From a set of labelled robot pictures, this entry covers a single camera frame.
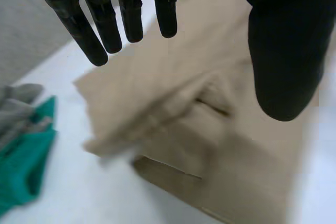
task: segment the cloth fold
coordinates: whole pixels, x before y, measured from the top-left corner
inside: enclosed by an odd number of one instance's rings
[[[134,162],[149,182],[225,222],[284,224],[304,149],[303,126],[258,105],[245,0],[178,0],[179,29],[144,40],[76,82],[99,156],[141,142]]]
[[[29,118],[35,113],[31,105],[41,94],[39,84],[22,84],[17,87],[0,87],[0,151],[26,131]],[[35,132],[40,128],[31,128]]]

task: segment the beige fabric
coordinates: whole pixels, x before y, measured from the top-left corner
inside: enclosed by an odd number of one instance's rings
[[[141,176],[205,213],[236,224],[284,224],[303,150],[302,127],[260,109],[245,0],[178,0],[179,31],[156,22],[76,86],[88,102],[100,156],[142,141]]]

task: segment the white surface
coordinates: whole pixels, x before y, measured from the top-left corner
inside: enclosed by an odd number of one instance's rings
[[[146,30],[154,17],[154,3],[153,0],[143,2],[143,24]],[[118,26],[122,28],[119,15],[117,20]],[[125,45],[127,42],[123,29],[120,32]],[[58,97],[56,129],[59,135],[49,159],[41,197],[26,207],[12,210],[0,222],[218,223],[140,179],[129,164],[131,151],[106,162],[100,162],[95,156],[83,151],[82,143],[91,136],[90,123],[85,113],[85,101],[72,82],[91,69],[92,65],[76,43],[71,41],[20,81],[43,84],[47,92],[41,100],[50,94]],[[333,79],[332,86],[336,87],[336,74]],[[314,148],[307,158],[304,187],[298,183],[298,201],[302,204],[295,207],[294,224],[336,223],[336,108],[333,106],[329,104],[328,107],[321,107],[319,116],[310,128]]]

